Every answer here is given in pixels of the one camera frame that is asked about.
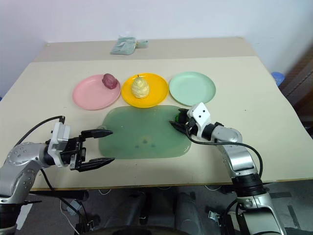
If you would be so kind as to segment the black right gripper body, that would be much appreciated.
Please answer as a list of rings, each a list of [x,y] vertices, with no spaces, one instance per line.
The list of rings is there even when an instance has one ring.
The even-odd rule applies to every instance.
[[[188,115],[177,115],[177,122],[184,123],[186,126],[186,129],[188,129],[188,133],[190,135],[196,135],[197,134],[197,125],[194,120],[190,120],[191,118],[188,117]]]

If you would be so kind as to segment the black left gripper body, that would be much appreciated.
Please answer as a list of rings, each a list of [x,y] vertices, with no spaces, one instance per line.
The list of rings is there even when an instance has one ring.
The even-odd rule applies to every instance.
[[[86,158],[86,139],[79,135],[68,140],[65,149],[60,153],[62,163],[69,165],[70,170],[84,171],[83,162]]]

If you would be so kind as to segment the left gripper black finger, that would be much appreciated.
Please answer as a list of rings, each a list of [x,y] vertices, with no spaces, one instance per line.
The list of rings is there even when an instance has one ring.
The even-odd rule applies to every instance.
[[[84,171],[90,171],[94,169],[99,169],[105,165],[110,164],[113,162],[115,158],[97,158],[97,159],[91,159],[86,163],[82,163],[79,166],[79,172],[84,172]]]
[[[113,131],[111,131],[111,130],[92,129],[92,130],[82,131],[80,137],[84,140],[88,139],[88,138],[98,139],[98,138],[106,137],[106,136],[111,135],[111,134],[113,134]]]

